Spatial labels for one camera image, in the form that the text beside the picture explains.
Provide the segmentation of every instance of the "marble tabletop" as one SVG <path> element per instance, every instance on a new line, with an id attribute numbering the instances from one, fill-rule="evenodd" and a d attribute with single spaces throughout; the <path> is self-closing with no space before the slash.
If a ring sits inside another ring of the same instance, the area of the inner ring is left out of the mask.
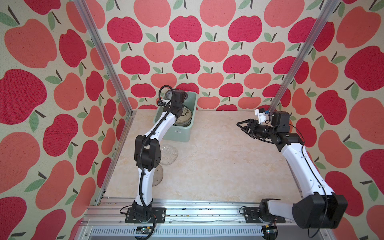
<path id="1" fill-rule="evenodd" d="M 156 110 L 139 109 L 106 188 L 105 197 L 137 194 L 134 141 L 153 126 Z M 189 142 L 162 140 L 179 152 L 162 166 L 164 177 L 152 188 L 157 199 L 260 202 L 301 200 L 285 158 L 273 144 L 248 137 L 236 123 L 255 118 L 251 111 L 196 111 Z"/>

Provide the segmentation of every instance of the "apple stem print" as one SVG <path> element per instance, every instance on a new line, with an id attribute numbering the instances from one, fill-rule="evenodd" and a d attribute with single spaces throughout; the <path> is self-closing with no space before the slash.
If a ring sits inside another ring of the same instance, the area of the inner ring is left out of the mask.
<path id="1" fill-rule="evenodd" d="M 185 3 L 185 0 L 176 0 L 175 4 L 173 5 L 173 10 L 179 9 L 184 3 L 184 8 L 187 9 L 187 4 Z"/>
<path id="2" fill-rule="evenodd" d="M 57 21 L 58 24 L 61 24 L 60 21 L 57 19 L 56 15 L 54 14 L 54 12 L 48 13 L 48 24 L 51 30 L 55 28 L 55 25 L 56 25 L 55 20 Z"/>
<path id="3" fill-rule="evenodd" d="M 6 15 L 5 13 L 2 13 L 2 16 L 1 16 L 1 22 L 4 23 L 5 25 L 8 25 L 8 26 L 17 26 L 17 25 L 20 25 L 20 22 L 19 20 L 16 18 L 15 14 L 13 13 L 12 9 L 10 6 L 8 6 L 8 12 L 11 14 L 11 16 L 13 17 L 13 19 L 15 21 L 13 21 L 8 15 Z"/>
<path id="4" fill-rule="evenodd" d="M 240 4 L 240 6 L 239 6 L 238 9 L 243 9 L 243 8 L 245 8 L 245 7 L 248 6 L 248 5 L 250 5 L 249 8 L 252 9 L 253 0 L 243 0 L 243 1 L 241 2 L 241 4 Z"/>

